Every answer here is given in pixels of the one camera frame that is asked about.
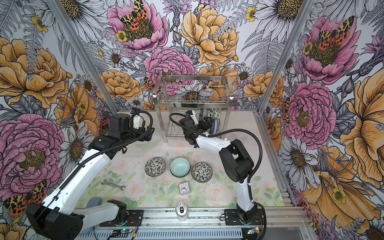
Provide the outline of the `blue floral bowl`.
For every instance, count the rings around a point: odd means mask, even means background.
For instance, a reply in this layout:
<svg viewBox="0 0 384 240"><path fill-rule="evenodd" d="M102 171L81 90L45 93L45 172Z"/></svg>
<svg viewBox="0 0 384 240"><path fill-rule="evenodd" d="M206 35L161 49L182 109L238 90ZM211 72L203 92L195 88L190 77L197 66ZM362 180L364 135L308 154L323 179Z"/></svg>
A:
<svg viewBox="0 0 384 240"><path fill-rule="evenodd" d="M210 135L216 135L221 132L221 124L220 120L212 119L211 120L212 127L210 128Z"/></svg>

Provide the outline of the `green leaf pattern bowl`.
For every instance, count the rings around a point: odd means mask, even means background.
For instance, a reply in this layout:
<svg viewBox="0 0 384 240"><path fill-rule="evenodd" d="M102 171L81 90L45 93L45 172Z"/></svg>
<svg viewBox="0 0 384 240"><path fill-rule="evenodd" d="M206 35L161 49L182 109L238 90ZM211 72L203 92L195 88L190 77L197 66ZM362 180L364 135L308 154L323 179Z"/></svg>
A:
<svg viewBox="0 0 384 240"><path fill-rule="evenodd" d="M209 111L209 117L213 120L219 120L221 117L221 111L218 108L212 108Z"/></svg>

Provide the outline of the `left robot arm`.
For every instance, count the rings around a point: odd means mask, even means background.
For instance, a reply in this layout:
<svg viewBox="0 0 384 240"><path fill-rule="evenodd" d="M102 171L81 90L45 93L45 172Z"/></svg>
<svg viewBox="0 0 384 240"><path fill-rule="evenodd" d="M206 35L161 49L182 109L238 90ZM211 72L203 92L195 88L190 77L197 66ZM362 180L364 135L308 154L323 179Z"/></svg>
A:
<svg viewBox="0 0 384 240"><path fill-rule="evenodd" d="M95 138L77 166L65 180L40 204L26 209L30 227L51 240L74 240L81 232L104 222L124 225L128 220L127 205L109 200L84 210L76 205L95 176L110 163L118 152L136 141L152 139L153 117L149 112L134 109L130 114L117 113L109 127Z"/></svg>

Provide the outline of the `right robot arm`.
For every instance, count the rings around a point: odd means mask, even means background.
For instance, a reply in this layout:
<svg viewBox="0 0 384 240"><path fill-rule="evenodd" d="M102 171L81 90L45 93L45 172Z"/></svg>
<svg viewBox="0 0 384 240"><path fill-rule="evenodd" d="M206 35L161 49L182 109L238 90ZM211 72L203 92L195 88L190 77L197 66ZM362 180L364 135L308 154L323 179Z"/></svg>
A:
<svg viewBox="0 0 384 240"><path fill-rule="evenodd" d="M183 129L184 137L190 145L219 154L225 173L236 183L239 219L245 225L250 224L260 208L260 204L254 201L251 190L251 179L263 159L263 148L258 137L244 129L231 129L210 135L211 118L205 117L198 121L193 111L187 111L185 114L171 113L169 120ZM239 139L229 141L220 138L222 135L234 132L248 134L256 141L259 148L259 159L256 163Z"/></svg>

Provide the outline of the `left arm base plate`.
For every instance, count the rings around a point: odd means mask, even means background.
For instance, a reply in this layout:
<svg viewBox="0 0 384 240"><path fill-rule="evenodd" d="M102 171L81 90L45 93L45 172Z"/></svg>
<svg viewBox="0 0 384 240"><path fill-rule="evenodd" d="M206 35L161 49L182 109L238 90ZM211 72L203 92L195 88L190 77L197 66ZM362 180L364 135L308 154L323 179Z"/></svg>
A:
<svg viewBox="0 0 384 240"><path fill-rule="evenodd" d="M116 219L99 224L100 227L140 227L143 220L143 210L127 210L118 214Z"/></svg>

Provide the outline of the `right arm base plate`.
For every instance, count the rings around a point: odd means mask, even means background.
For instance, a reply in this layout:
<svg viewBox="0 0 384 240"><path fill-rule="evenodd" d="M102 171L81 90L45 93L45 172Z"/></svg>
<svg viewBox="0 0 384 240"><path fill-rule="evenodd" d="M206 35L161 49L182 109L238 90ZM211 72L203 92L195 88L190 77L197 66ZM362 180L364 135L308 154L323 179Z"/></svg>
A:
<svg viewBox="0 0 384 240"><path fill-rule="evenodd" d="M262 209L256 208L247 212L241 209L225 209L224 219L227 226L264 226L266 224Z"/></svg>

